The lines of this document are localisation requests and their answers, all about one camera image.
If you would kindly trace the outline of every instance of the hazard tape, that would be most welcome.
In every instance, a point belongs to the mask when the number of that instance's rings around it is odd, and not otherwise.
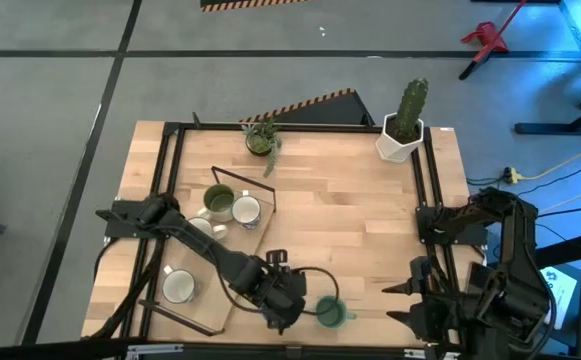
[[[254,123],[254,122],[258,122],[258,121],[262,121],[266,118],[271,118],[271,117],[275,117],[277,115],[281,115],[283,113],[287,113],[290,111],[294,111],[294,110],[298,110],[301,108],[304,108],[306,106],[310,106],[310,105],[314,105],[326,100],[330,100],[330,99],[334,99],[336,97],[342,96],[342,95],[346,95],[346,94],[352,94],[355,93],[356,90],[355,89],[344,89],[344,90],[339,90],[339,91],[335,91],[333,93],[330,94],[326,94],[323,96],[317,96],[316,98],[310,99],[310,100],[306,100],[306,101],[302,101],[298,104],[292,104],[290,106],[284,106],[282,108],[279,109],[275,109],[273,111],[268,111],[265,114],[259,114],[257,116],[251,116],[247,119],[241,119],[239,120],[240,123]]]
[[[270,6],[270,5],[282,5],[282,4],[294,4],[299,2],[306,2],[308,0],[244,0],[235,1],[223,4],[206,5],[201,7],[203,12],[213,12],[213,11],[223,11],[223,10],[235,10],[235,9],[245,9],[253,8],[259,6]]]

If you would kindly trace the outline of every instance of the wooden tabletop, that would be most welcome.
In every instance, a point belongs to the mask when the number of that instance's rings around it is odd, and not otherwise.
[[[138,122],[118,196],[142,200],[149,193],[159,149],[162,122]],[[446,206],[466,203],[468,189],[454,130],[432,128],[432,140],[441,190]],[[287,249],[292,267],[319,266],[332,272],[341,288],[341,298],[357,319],[337,330],[322,328],[315,317],[303,315],[283,336],[266,328],[261,315],[225,307],[217,300],[190,304],[185,315],[225,333],[205,337],[158,314],[153,314],[149,338],[243,344],[311,344],[336,346],[420,346],[412,331],[388,318],[389,310],[408,311],[420,295],[383,294],[381,289],[403,283],[410,277],[411,259],[425,255],[414,219],[418,205],[412,162],[382,161],[374,142],[377,134],[282,132],[283,147],[275,170],[262,177],[265,159],[250,155],[238,131],[187,130],[177,179],[176,197],[183,212],[198,210],[204,189],[214,184],[211,166],[218,166],[262,182],[277,190],[277,212],[258,245],[256,254],[265,257],[272,249]],[[172,158],[170,141],[166,164]],[[420,147],[428,202],[433,203],[425,150]],[[165,170],[161,189],[165,189]],[[83,335],[98,330],[126,295],[138,241],[122,239],[101,260]],[[163,265],[172,259],[169,240]],[[465,283],[471,262],[481,257],[467,246],[455,246],[454,257],[460,283]],[[194,268],[186,268],[194,273]],[[156,300],[162,298],[160,284]],[[334,292],[330,280],[307,273],[307,309]],[[138,333],[143,309],[135,310],[131,334]]]

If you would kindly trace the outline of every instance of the ceramic cup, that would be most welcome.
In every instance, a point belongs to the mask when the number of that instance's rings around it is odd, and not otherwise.
[[[252,230],[261,221],[261,204],[259,200],[250,196],[248,190],[232,204],[232,216],[245,229]]]
[[[163,296],[173,304],[187,303],[194,300],[197,287],[192,274],[185,270],[174,270],[170,266],[163,268],[166,278],[163,280]]]
[[[203,205],[205,208],[199,210],[199,217],[213,219],[218,222],[228,222],[232,220],[232,203],[234,202],[234,191],[223,184],[212,185],[203,195]]]
[[[203,231],[206,235],[214,238],[215,240],[221,240],[228,235],[228,227],[225,225],[218,225],[212,227],[210,221],[205,218],[192,218],[189,219],[188,222],[192,224],[192,226],[196,227],[197,229]]]
[[[357,315],[349,313],[346,304],[334,296],[324,296],[317,303],[317,320],[319,324],[329,329],[336,329],[343,325],[348,319],[356,319]]]

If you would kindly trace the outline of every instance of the white pot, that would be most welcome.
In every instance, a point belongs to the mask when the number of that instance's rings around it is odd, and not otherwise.
[[[383,160],[394,163],[402,163],[408,158],[410,153],[413,152],[414,149],[416,149],[419,144],[423,142],[424,124],[421,119],[417,120],[419,122],[419,132],[421,133],[419,140],[415,140],[407,144],[401,144],[397,140],[390,137],[390,135],[386,134],[388,118],[393,117],[396,114],[397,113],[388,114],[383,119],[383,131],[381,131],[381,136],[379,136],[379,139],[377,139],[375,146],[377,147],[379,156],[381,156]]]

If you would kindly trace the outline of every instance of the potted plant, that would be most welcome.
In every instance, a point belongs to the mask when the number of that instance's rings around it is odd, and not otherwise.
[[[274,118],[261,120],[256,124],[243,125],[243,133],[246,135],[246,147],[255,156],[267,156],[268,165],[263,177],[268,177],[277,162],[281,138],[277,134],[279,127],[274,124]]]
[[[423,141],[424,124],[419,115],[427,94],[426,79],[412,80],[403,92],[399,111],[385,116],[383,131],[375,143],[383,160],[402,163]]]

